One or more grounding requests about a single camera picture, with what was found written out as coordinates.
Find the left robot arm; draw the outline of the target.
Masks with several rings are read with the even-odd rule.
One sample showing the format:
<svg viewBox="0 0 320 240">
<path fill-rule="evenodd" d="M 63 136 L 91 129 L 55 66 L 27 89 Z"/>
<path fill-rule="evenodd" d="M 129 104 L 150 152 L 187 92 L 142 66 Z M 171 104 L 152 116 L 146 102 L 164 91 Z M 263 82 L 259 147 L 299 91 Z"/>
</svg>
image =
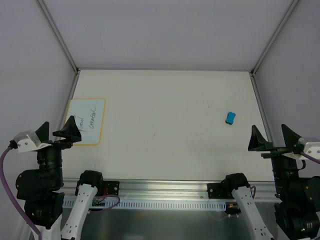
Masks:
<svg viewBox="0 0 320 240">
<path fill-rule="evenodd" d="M 63 187 L 62 151 L 82 140 L 74 116 L 63 128 L 53 132 L 59 140 L 49 140 L 49 122 L 36 131 L 25 131 L 13 140 L 19 153 L 36 152 L 37 169 L 23 171 L 16 179 L 16 197 L 24 200 L 24 213 L 37 228 L 37 240 L 78 240 L 95 196 L 104 191 L 101 172 L 85 170 L 76 185 L 76 200 L 69 217 L 61 227 L 65 194 Z"/>
</svg>

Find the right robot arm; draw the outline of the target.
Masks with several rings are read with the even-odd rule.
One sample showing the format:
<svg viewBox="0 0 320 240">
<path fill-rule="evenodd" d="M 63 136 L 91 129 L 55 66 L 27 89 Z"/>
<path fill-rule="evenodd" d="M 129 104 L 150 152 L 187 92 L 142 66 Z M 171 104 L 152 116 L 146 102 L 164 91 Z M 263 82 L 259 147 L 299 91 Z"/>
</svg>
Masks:
<svg viewBox="0 0 320 240">
<path fill-rule="evenodd" d="M 302 137 L 282 124 L 284 147 L 276 147 L 267 141 L 253 125 L 248 151 L 260 152 L 261 157 L 270 159 L 275 183 L 274 205 L 276 223 L 290 240 L 317 239 L 320 230 L 320 178 L 300 177 L 297 161 L 306 166 L 306 161 L 320 162 L 320 140 Z M 234 198 L 252 240 L 272 240 L 273 235 L 264 223 L 252 196 L 251 186 L 243 173 L 229 174 L 222 181 L 223 192 Z"/>
</svg>

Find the yellow-framed small whiteboard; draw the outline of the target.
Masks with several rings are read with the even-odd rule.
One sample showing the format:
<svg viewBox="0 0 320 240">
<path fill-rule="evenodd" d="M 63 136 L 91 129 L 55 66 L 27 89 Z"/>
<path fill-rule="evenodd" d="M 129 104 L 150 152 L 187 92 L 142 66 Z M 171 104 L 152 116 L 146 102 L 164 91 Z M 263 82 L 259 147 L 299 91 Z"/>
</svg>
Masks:
<svg viewBox="0 0 320 240">
<path fill-rule="evenodd" d="M 81 133 L 81 141 L 76 146 L 96 146 L 102 138 L 105 98 L 73 98 L 68 106 L 65 122 L 74 116 L 76 126 Z"/>
</svg>

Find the blue foam whiteboard eraser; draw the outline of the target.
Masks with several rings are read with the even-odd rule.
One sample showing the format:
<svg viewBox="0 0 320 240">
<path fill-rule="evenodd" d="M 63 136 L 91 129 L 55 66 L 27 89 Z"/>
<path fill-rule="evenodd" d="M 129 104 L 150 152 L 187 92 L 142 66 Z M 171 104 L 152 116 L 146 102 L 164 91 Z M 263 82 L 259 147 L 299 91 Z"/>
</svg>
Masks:
<svg viewBox="0 0 320 240">
<path fill-rule="evenodd" d="M 236 117 L 236 113 L 234 112 L 228 112 L 227 113 L 227 117 L 225 119 L 225 123 L 226 124 L 229 124 L 229 125 L 233 125 L 234 124 L 234 121 L 235 121 L 235 117 Z"/>
</svg>

